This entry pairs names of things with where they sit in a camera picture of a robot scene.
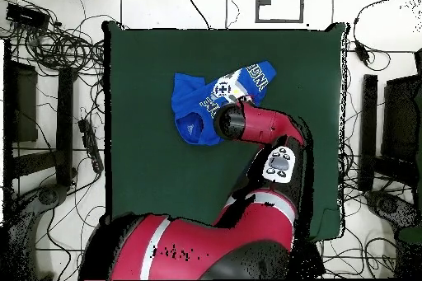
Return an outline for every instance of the red robot arm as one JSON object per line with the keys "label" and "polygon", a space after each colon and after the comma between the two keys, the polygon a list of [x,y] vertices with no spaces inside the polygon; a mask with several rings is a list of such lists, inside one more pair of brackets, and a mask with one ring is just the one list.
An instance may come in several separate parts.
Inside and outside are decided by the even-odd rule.
{"label": "red robot arm", "polygon": [[79,279],[285,277],[304,178],[301,131],[288,115],[248,102],[222,107],[214,126],[223,138],[260,145],[216,222],[153,214],[103,218]]}

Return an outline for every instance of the power adapter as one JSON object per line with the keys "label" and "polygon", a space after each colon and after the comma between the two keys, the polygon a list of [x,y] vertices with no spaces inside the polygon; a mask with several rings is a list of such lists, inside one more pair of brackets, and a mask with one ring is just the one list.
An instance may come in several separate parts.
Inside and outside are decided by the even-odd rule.
{"label": "power adapter", "polygon": [[356,46],[354,47],[354,51],[358,55],[358,58],[361,62],[363,62],[366,66],[368,66],[369,61],[369,53],[365,49],[365,46],[358,41],[354,42]]}

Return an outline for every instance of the black border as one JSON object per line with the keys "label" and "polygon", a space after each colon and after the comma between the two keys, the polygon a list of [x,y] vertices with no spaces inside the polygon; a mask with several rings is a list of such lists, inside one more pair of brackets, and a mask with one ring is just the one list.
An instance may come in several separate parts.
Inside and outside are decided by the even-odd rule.
{"label": "black border", "polygon": [[260,4],[258,0],[255,0],[255,23],[303,23],[303,12],[305,8],[305,0],[300,0],[300,12],[299,12],[299,19],[260,19],[259,12],[260,12]]}

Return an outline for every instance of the green table surface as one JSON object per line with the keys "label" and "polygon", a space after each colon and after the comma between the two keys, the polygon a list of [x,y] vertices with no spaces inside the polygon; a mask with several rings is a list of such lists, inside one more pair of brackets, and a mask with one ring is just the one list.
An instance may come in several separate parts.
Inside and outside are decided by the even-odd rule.
{"label": "green table surface", "polygon": [[215,221],[256,145],[225,141],[208,147],[184,142],[171,110],[174,74],[211,82],[268,60],[277,75],[261,105],[303,117],[314,139],[311,237],[338,237],[344,24],[329,31],[121,30],[115,23],[108,23],[108,28],[114,216],[132,211]]}

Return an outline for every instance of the blue cloth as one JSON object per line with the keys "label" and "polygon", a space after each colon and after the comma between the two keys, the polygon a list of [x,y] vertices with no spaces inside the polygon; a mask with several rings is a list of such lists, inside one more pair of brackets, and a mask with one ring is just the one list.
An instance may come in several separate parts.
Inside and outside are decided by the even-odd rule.
{"label": "blue cloth", "polygon": [[267,61],[241,68],[208,84],[203,77],[175,74],[171,108],[181,137],[189,144],[215,145],[223,141],[213,127],[218,108],[241,96],[259,105],[276,72]]}

